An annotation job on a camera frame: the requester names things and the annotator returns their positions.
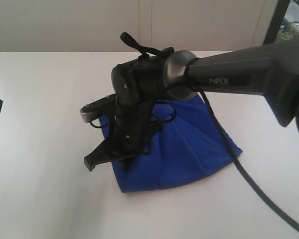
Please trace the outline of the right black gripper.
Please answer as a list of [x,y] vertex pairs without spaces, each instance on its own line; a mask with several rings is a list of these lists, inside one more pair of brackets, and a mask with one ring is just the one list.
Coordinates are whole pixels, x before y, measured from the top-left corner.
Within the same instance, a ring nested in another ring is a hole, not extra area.
[[90,154],[84,164],[92,172],[97,165],[107,162],[134,159],[146,145],[151,114],[155,100],[140,100],[128,105],[116,97],[115,120],[109,140],[104,139]]

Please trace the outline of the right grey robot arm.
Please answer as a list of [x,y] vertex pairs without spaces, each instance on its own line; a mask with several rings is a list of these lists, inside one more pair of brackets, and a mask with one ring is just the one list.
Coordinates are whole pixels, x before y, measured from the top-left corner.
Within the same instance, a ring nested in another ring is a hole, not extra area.
[[299,39],[198,58],[186,51],[141,56],[111,72],[114,93],[81,109],[85,122],[109,118],[108,137],[84,158],[88,170],[140,155],[160,128],[159,101],[187,101],[199,92],[263,96],[281,126],[299,130]]

